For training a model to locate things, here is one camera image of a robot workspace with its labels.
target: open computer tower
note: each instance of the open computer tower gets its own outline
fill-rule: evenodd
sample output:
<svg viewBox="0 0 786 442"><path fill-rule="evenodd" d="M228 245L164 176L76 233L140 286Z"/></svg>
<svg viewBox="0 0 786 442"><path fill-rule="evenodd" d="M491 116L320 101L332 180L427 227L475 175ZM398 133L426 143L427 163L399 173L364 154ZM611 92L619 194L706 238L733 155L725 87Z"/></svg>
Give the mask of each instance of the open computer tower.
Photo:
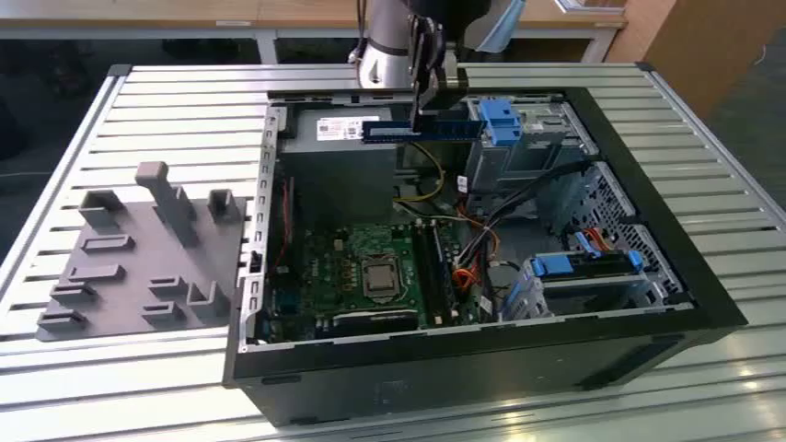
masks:
<svg viewBox="0 0 786 442"><path fill-rule="evenodd" d="M371 136L406 93L270 100L224 385L275 425L622 384L746 324L586 89L471 90L464 142Z"/></svg>

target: yellow wire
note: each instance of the yellow wire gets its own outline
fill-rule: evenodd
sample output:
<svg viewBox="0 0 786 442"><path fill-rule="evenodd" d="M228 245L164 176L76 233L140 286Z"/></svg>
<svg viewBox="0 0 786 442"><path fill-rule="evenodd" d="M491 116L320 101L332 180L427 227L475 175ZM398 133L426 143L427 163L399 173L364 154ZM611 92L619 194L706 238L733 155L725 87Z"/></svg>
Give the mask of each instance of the yellow wire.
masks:
<svg viewBox="0 0 786 442"><path fill-rule="evenodd" d="M418 150L420 150L423 155L426 155L428 157L428 159L434 163L434 166L438 168L439 181L438 181L438 188L431 193L428 193L426 195L402 196L399 198L392 198L394 201L404 202L404 203L416 203L419 201L426 201L426 200L434 198L439 194L439 192L442 192L442 187L444 186L444 170L442 169L442 166L439 165L438 159L434 158L434 155L431 155L431 152L428 152L422 145L419 145L418 143L412 143L412 145L418 148Z"/></svg>

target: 3d printed part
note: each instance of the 3d printed part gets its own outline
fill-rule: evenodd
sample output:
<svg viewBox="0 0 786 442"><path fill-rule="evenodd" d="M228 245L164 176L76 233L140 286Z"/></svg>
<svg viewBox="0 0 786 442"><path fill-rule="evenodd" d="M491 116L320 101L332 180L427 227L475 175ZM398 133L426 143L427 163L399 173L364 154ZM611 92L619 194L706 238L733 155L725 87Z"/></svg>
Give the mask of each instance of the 3d printed part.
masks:
<svg viewBox="0 0 786 442"><path fill-rule="evenodd" d="M163 163L137 169L153 204L124 204L112 191L87 192L87 224L40 317L41 341L227 323L245 200L215 190L191 202L169 185L167 170Z"/></svg>

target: metal slatted table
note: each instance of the metal slatted table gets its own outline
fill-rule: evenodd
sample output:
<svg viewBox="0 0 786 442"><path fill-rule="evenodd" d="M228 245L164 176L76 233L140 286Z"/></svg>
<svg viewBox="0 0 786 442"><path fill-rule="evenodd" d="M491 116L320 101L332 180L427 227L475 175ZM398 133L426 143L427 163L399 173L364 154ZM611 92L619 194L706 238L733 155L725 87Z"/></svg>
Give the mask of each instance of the metal slatted table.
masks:
<svg viewBox="0 0 786 442"><path fill-rule="evenodd" d="M355 87L343 65L133 67L109 76L0 268L0 438L132 440L775 439L786 427L786 216L657 74L630 64L470 64L472 87L587 87L750 326L620 388L274 428L220 386L225 328L33 339L85 190L171 165L192 198L253 203L266 91Z"/></svg>

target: motherboard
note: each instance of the motherboard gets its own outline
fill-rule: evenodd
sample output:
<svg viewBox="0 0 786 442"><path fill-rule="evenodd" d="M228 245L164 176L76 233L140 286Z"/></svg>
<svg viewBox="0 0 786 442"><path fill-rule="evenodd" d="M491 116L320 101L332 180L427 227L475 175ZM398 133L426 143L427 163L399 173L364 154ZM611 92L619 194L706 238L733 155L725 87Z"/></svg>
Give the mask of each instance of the motherboard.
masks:
<svg viewBox="0 0 786 442"><path fill-rule="evenodd" d="M434 274L423 275L432 270L426 270L424 256L419 256L435 253L419 248L427 229L436 232L434 243L450 260L459 250L455 227L450 224L360 224L331 231L307 231L299 286L282 286L275 294L280 318L300 319L295 326L284 320L283 334L302 337L314 333L318 338L340 328L339 321L344 328L367 327L374 322L380 332L414 330L435 325L435 311L439 315L444 312L446 319L455 316L459 308L450 293L435 294L444 297L438 303L434 296L424 296L423 279L435 279Z"/></svg>

